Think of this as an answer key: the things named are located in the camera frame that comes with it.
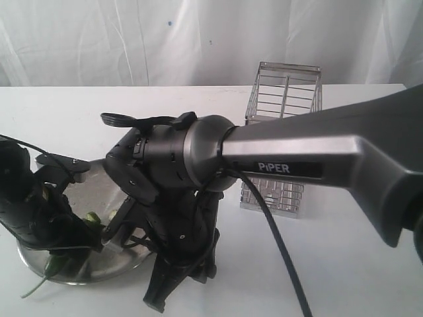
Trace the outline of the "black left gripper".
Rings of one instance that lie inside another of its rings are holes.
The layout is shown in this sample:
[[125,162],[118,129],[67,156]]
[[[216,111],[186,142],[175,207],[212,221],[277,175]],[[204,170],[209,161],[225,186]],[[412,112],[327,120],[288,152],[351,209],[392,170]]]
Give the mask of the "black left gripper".
[[13,236],[33,250],[70,256],[101,251],[101,231],[90,229],[70,208],[67,198],[51,184],[33,178],[13,178],[17,220]]

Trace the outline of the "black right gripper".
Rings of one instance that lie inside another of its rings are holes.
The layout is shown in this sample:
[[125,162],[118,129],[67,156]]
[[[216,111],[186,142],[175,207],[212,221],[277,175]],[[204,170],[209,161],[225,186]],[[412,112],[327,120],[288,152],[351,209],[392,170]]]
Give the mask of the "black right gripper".
[[154,202],[134,199],[134,221],[157,257],[143,302],[163,313],[167,297],[187,277],[206,283],[216,275],[216,229],[222,191],[168,190]]

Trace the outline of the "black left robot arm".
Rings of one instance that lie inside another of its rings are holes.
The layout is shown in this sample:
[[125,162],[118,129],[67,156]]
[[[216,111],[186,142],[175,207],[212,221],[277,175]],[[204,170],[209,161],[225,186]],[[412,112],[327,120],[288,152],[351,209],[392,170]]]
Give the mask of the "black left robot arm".
[[1,224],[30,250],[102,250],[99,231],[74,214],[65,189],[80,183],[89,162],[47,152],[30,168],[30,153],[1,140]]

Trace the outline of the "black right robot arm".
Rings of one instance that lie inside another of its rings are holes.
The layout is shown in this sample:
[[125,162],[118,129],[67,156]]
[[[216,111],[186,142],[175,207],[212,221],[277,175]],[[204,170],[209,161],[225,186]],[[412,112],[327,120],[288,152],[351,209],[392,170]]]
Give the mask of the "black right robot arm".
[[144,303],[162,312],[186,278],[215,276],[223,192],[253,177],[344,188],[383,241],[412,231],[422,253],[422,87],[288,118],[236,126],[218,115],[137,119],[103,113],[127,134],[103,167],[128,195],[105,236],[141,228],[126,246],[157,257]]

